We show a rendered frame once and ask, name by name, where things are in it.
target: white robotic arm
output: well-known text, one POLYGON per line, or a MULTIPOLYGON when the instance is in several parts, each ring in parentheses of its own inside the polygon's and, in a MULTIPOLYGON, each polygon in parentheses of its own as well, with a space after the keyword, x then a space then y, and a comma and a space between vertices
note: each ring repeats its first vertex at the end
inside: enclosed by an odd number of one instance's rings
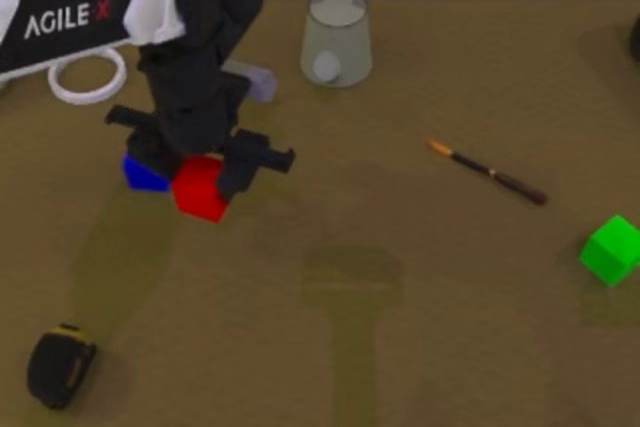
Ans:
POLYGON ((160 44, 184 33, 175 0, 0 0, 0 83, 49 69, 51 88, 62 100, 99 102, 126 78, 114 47, 160 44), (92 55, 114 60, 114 79, 87 94, 62 89, 57 82, 62 68, 92 55))

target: red cube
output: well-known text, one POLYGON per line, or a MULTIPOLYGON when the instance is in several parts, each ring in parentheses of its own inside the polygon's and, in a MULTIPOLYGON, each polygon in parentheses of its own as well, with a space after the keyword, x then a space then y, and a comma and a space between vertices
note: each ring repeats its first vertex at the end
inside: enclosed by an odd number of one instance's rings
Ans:
POLYGON ((227 209, 227 202, 216 190, 216 178, 222 162, 205 156, 193 156, 182 164, 171 182, 171 192, 180 212, 219 222, 227 209))

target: block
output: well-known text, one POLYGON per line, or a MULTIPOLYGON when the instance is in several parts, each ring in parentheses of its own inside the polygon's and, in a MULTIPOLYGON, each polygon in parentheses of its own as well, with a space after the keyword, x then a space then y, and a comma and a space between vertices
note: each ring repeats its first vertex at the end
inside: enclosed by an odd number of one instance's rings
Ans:
POLYGON ((227 210, 227 202, 216 190, 216 178, 222 162, 205 156, 185 160, 171 182, 176 206, 183 212, 210 222, 219 222, 227 210))
POLYGON ((620 215, 600 227, 580 254, 580 261, 609 287, 627 277, 639 259, 640 232, 620 215))
POLYGON ((272 102, 278 90, 278 81, 270 70, 235 60, 228 60, 222 66, 224 72, 241 75, 251 81, 248 96, 260 103, 272 102))
POLYGON ((169 192, 171 189, 169 180, 136 162, 129 155, 125 155, 122 161, 122 170, 127 179, 127 184, 132 190, 169 192))

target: black object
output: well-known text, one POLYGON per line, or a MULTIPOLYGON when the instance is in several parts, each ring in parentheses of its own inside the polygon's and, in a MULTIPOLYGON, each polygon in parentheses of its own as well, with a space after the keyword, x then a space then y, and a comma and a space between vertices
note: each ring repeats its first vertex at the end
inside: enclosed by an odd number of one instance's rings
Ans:
POLYGON ((184 158, 219 154, 218 193, 227 201, 249 188, 260 167, 286 173, 295 152, 270 148, 267 136, 240 129, 238 108, 249 79, 221 71, 222 64, 262 9, 263 0, 175 0, 186 34, 140 47, 138 69, 149 83, 152 114, 116 105, 105 122, 134 129, 128 153, 173 179, 184 158))
POLYGON ((629 53, 636 62, 640 62, 640 17, 636 19, 629 36, 629 53))
POLYGON ((29 393, 46 407, 65 408, 82 384, 96 351, 75 326, 60 324, 49 330, 29 359, 29 393))

